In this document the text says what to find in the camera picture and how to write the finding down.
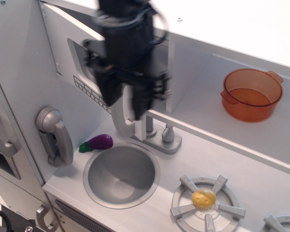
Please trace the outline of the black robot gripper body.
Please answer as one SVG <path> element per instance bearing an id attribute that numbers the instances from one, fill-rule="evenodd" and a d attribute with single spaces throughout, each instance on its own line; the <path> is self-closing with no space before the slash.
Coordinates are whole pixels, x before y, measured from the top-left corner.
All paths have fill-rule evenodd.
<path id="1" fill-rule="evenodd" d="M 154 56 L 155 46 L 166 40 L 154 36 L 153 15 L 134 14 L 114 17 L 96 14 L 93 24 L 98 27 L 104 40 L 84 40 L 87 50 L 86 65 L 96 72 L 115 73 L 123 86 L 154 86 L 154 99 L 168 96 L 167 68 Z"/>

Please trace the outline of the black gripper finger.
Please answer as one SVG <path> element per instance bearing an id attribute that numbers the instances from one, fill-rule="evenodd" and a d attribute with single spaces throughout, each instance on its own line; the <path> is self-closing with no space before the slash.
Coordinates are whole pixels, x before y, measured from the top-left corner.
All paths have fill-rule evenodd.
<path id="1" fill-rule="evenodd" d="M 101 72 L 96 72 L 96 80 L 103 100 L 108 106 L 112 106 L 122 96 L 122 81 L 117 78 L 115 73 Z"/>
<path id="2" fill-rule="evenodd" d="M 136 85 L 132 87 L 132 109 L 135 120 L 140 120 L 141 116 L 151 108 L 153 99 L 153 85 Z"/>

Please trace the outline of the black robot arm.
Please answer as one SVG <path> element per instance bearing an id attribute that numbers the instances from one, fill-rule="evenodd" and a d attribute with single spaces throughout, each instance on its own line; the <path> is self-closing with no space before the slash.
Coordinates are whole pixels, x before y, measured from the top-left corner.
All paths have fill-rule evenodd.
<path id="1" fill-rule="evenodd" d="M 151 108 L 154 99 L 165 99 L 167 67 L 155 54 L 155 46 L 166 40 L 154 36 L 153 16 L 158 12 L 147 0 L 101 0 L 93 16 L 104 40 L 85 40 L 87 66 L 93 69 L 102 97 L 108 106 L 132 88 L 134 119 Z"/>

